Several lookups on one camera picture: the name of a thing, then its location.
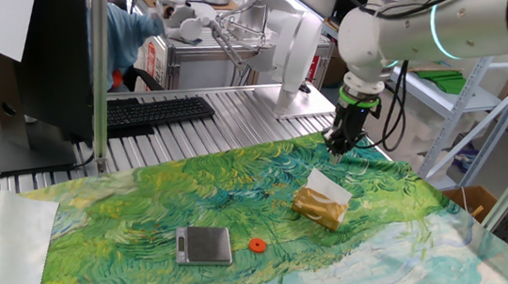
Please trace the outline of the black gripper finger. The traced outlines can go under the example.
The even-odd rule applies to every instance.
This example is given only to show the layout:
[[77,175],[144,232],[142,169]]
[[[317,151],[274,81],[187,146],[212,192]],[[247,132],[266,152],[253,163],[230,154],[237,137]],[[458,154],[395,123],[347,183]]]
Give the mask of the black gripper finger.
[[348,160],[350,158],[355,158],[355,159],[360,158],[360,155],[362,152],[362,149],[360,147],[363,146],[364,144],[365,144],[365,140],[363,140],[361,137],[358,137],[352,141],[349,141],[348,143],[345,143],[341,147],[341,151],[339,152],[339,159],[340,160],[344,160],[344,159]]
[[343,156],[343,152],[341,150],[342,148],[341,136],[335,133],[332,128],[325,129],[322,132],[322,135],[324,137],[324,141],[326,144],[326,150],[328,150],[330,154],[329,158],[330,163],[333,165],[338,165]]

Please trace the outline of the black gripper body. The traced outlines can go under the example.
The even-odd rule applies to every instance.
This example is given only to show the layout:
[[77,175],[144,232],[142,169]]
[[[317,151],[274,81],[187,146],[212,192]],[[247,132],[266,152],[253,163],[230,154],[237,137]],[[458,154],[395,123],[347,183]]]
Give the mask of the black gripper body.
[[369,112],[369,107],[338,104],[334,120],[336,141],[343,145],[356,144],[363,136],[362,128]]

